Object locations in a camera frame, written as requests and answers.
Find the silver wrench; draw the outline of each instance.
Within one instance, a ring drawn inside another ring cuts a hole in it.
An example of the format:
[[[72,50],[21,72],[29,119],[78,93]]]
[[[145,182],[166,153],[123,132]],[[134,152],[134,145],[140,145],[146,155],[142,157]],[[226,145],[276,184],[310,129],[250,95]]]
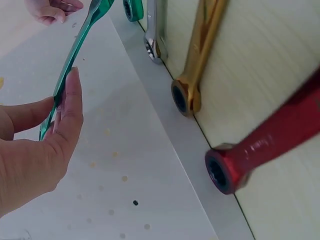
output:
[[[166,3],[167,0],[147,0],[147,27],[144,44],[149,57],[161,64],[168,57],[165,45]]]

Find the white table surface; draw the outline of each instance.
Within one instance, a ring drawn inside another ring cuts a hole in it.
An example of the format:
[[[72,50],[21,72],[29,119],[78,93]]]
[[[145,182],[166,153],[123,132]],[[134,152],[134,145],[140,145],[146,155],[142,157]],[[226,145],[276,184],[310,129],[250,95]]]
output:
[[[52,94],[87,10],[0,59],[1,103]],[[23,229],[33,240],[252,238],[234,196],[210,182],[200,157],[209,146],[168,97],[170,76],[142,50],[142,35],[122,1],[93,26],[74,64],[84,124],[67,175],[54,192],[0,219],[0,239],[21,238]],[[38,134],[36,127],[16,138]]]

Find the fingernail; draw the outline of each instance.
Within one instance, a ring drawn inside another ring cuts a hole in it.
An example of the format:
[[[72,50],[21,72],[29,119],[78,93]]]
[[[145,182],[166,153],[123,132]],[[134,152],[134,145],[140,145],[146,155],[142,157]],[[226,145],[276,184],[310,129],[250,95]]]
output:
[[[63,16],[58,16],[58,20],[63,24],[65,22],[65,18]]]
[[[78,67],[77,66],[74,66],[74,67],[72,67],[72,69],[71,69],[72,71],[76,71],[77,73],[79,73],[79,69],[78,69]]]

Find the green wrench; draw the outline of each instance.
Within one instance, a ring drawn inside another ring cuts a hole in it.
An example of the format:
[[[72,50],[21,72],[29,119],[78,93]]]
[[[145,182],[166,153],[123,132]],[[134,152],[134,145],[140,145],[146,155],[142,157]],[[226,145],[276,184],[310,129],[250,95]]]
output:
[[[136,22],[144,17],[144,7],[141,0],[123,0],[123,8],[129,22]]]
[[[61,102],[62,93],[65,90],[66,77],[72,68],[72,65],[77,57],[77,54],[90,28],[93,26],[93,24],[95,24],[100,18],[102,18],[109,11],[114,1],[115,0],[92,0],[89,6],[88,15],[79,31],[79,34],[75,38],[72,48],[65,60],[58,82],[56,83],[56,86],[53,92],[53,98],[54,98],[53,108],[49,116],[40,125],[40,133],[39,133],[40,141],[44,139],[45,134],[51,125],[52,118],[55,114],[55,111],[58,105]]]

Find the wall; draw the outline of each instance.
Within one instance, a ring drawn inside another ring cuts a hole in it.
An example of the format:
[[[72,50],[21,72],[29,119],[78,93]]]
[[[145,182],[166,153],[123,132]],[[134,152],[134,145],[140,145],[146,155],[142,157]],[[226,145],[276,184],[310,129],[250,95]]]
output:
[[[143,0],[147,9],[147,0]],[[167,3],[165,62],[183,70],[198,1]],[[146,16],[140,22],[146,28]],[[230,0],[201,85],[196,118],[212,147],[237,143],[320,62],[320,1]],[[255,170],[236,193],[257,240],[320,238],[320,135]]]

